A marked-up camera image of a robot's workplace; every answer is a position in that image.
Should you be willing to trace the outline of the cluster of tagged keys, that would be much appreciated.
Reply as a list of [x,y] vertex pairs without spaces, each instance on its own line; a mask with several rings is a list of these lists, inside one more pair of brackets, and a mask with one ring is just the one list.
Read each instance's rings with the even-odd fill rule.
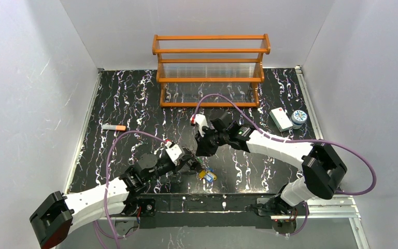
[[205,181],[212,183],[217,180],[217,176],[213,173],[212,170],[203,169],[198,174],[199,179],[204,179]]

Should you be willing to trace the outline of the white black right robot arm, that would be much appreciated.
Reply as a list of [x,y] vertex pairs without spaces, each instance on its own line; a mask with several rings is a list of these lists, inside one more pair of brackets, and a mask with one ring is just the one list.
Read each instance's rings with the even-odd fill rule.
[[249,125],[231,124],[220,129],[200,127],[195,140],[199,157],[213,156],[220,146],[229,145],[235,150],[278,159],[303,172],[303,177],[285,184],[274,197],[251,205],[259,216],[286,215],[313,197],[330,200],[347,172],[330,144],[284,141]]

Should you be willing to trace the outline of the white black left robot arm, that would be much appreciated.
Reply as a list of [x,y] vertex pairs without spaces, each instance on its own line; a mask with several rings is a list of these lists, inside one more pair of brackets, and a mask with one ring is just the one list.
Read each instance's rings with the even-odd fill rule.
[[29,221],[39,246],[53,248],[81,226],[107,215],[122,213],[126,205],[143,193],[153,180],[170,172],[201,168],[202,163],[197,156],[179,145],[163,150],[160,157],[146,153],[107,184],[79,193],[51,193]]

